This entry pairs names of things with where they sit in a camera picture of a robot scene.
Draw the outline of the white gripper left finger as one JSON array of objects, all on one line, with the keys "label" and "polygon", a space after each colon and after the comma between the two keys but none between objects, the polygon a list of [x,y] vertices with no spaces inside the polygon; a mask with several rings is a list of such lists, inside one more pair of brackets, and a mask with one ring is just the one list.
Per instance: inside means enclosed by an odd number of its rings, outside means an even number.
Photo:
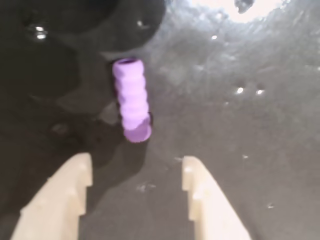
[{"label": "white gripper left finger", "polygon": [[80,217],[87,209],[87,189],[92,185],[91,155],[72,156],[21,209],[11,239],[77,240]]}]

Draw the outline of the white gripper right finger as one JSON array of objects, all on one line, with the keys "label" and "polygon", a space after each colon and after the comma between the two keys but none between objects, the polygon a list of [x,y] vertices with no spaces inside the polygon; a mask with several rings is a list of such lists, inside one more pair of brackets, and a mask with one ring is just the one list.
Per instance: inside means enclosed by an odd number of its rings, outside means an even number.
[{"label": "white gripper right finger", "polygon": [[182,190],[196,240],[250,240],[251,236],[214,177],[194,156],[182,159]]}]

